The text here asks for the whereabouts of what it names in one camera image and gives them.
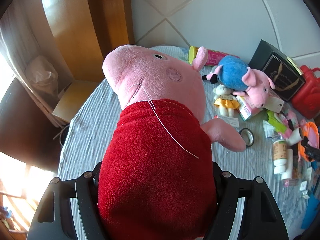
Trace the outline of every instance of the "red plush shirt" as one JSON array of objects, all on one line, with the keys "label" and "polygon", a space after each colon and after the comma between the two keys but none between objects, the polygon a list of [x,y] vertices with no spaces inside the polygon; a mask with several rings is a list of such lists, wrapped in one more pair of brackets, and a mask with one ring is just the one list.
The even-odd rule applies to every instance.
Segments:
[{"label": "red plush shirt", "polygon": [[209,137],[184,105],[128,106],[103,158],[99,213],[112,240],[195,239],[216,212]]}]

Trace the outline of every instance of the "orange toy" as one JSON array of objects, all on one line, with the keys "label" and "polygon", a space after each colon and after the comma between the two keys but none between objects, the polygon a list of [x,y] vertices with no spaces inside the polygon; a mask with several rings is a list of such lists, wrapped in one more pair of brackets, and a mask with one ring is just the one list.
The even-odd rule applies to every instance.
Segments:
[{"label": "orange toy", "polygon": [[[319,148],[319,132],[318,132],[318,128],[317,128],[316,124],[313,122],[307,122],[301,128],[302,128],[303,136],[307,136],[309,138],[310,146],[318,149]],[[314,145],[314,142],[312,142],[312,140],[310,140],[311,133],[314,134],[314,136],[316,137],[316,145]],[[299,155],[308,162],[309,156],[307,156],[305,154],[305,148],[301,145],[301,142],[298,144],[298,150],[299,150]]]}]

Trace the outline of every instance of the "blue object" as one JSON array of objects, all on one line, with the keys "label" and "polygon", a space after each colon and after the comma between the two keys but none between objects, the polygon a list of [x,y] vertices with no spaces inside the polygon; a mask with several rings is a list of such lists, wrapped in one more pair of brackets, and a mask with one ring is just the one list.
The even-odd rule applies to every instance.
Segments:
[{"label": "blue object", "polygon": [[311,166],[314,170],[316,170],[318,168],[317,166],[317,162],[311,162]]},{"label": "blue object", "polygon": [[0,212],[5,215],[6,218],[10,218],[12,211],[8,210],[8,207],[0,206]]},{"label": "blue object", "polygon": [[302,229],[307,229],[311,223],[313,222],[313,220],[315,219],[317,213],[318,213],[318,204],[319,204],[319,200],[317,200],[315,198],[315,196],[313,195],[313,193],[310,195],[310,198],[308,200],[308,206],[307,206],[307,210],[306,210],[306,215],[304,216],[303,222],[302,222]]},{"label": "blue object", "polygon": [[245,91],[248,88],[241,78],[247,73],[247,67],[249,66],[241,59],[228,55],[220,60],[219,65],[222,65],[222,68],[219,71],[218,78],[222,84],[238,91]]}]

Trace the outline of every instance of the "pig ear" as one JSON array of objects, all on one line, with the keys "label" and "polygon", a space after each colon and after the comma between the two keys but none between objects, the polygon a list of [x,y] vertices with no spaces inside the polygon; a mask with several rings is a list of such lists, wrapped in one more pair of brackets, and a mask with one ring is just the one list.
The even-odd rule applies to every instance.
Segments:
[{"label": "pig ear", "polygon": [[213,73],[218,75],[222,67],[223,67],[223,65],[217,66]]},{"label": "pig ear", "polygon": [[208,50],[205,47],[200,47],[197,52],[196,58],[192,62],[192,66],[196,71],[200,71],[204,64],[207,62],[208,59]]},{"label": "pig ear", "polygon": [[256,75],[251,68],[247,67],[247,69],[247,73],[242,76],[241,80],[247,86],[253,87],[256,85]]},{"label": "pig ear", "polygon": [[275,84],[272,82],[272,80],[271,80],[270,78],[268,78],[268,80],[269,80],[269,83],[270,83],[270,87],[271,87],[272,89],[275,89],[276,86],[275,86]]}]

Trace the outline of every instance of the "curtain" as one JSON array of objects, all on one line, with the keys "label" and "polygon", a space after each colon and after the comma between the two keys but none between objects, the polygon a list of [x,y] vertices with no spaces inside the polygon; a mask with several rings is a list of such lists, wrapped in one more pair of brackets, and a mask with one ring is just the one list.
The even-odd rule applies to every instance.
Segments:
[{"label": "curtain", "polygon": [[26,19],[21,2],[13,0],[0,19],[0,53],[30,97],[51,123],[55,127],[61,127],[66,123],[52,115],[55,103],[33,89],[25,75],[29,62],[41,55],[39,44]]}]

